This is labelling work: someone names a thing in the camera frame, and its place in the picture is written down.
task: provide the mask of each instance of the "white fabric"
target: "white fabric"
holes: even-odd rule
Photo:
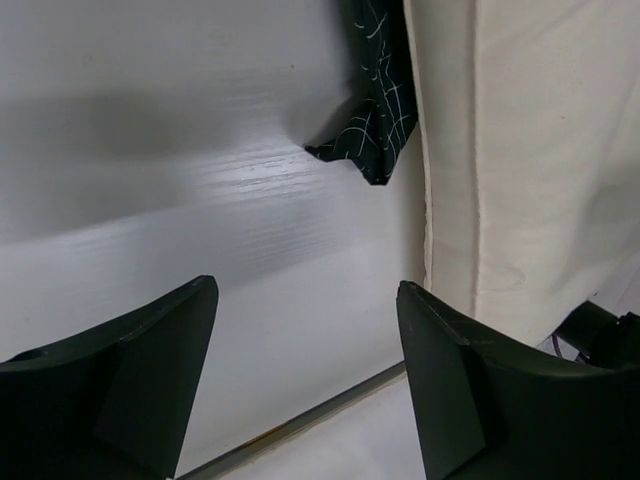
[[[640,246],[640,2],[405,6],[426,285],[539,343]]]

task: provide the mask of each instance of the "black object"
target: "black object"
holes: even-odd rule
[[[558,359],[408,282],[397,307],[428,480],[640,478],[634,358],[609,365],[615,356],[603,355],[599,367]]]
[[[332,141],[306,150],[325,162],[349,159],[372,185],[386,185],[418,122],[403,2],[351,0],[369,95]]]
[[[173,477],[217,302],[200,277],[0,364],[3,478]]]

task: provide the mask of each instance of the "white surface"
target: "white surface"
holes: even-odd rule
[[[215,275],[180,474],[402,359],[419,138],[386,188],[299,147],[358,84],[337,5],[0,0],[0,358]]]
[[[406,379],[221,480],[425,480]]]
[[[640,2],[405,4],[427,287],[538,344],[640,248]]]

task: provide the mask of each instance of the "white floor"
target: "white floor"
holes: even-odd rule
[[[403,377],[223,480],[425,480]]]

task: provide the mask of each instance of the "black cloth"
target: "black cloth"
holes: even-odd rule
[[[372,185],[385,185],[418,121],[401,0],[351,0],[369,95],[332,141],[305,149],[325,162],[349,159]]]

